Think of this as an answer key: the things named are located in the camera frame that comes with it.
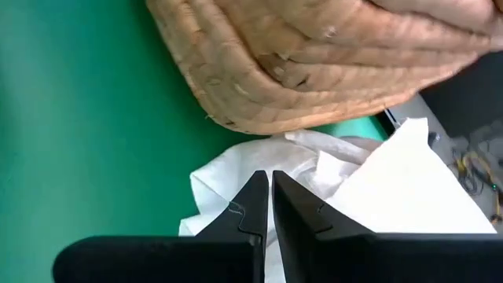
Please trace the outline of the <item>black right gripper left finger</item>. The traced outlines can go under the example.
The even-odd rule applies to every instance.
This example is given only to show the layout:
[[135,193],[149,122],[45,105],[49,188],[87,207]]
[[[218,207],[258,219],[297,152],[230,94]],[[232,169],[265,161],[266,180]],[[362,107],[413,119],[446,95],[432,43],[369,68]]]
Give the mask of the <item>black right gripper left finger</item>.
[[64,248],[56,282],[262,282],[269,183],[255,172],[197,235],[96,236]]

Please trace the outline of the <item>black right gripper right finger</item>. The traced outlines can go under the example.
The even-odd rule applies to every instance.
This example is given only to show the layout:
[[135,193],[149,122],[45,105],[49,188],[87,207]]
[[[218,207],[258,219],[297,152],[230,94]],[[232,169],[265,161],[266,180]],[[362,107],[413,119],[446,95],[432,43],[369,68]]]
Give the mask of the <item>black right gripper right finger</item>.
[[272,200],[288,282],[500,282],[502,238],[482,233],[375,233],[283,171]]

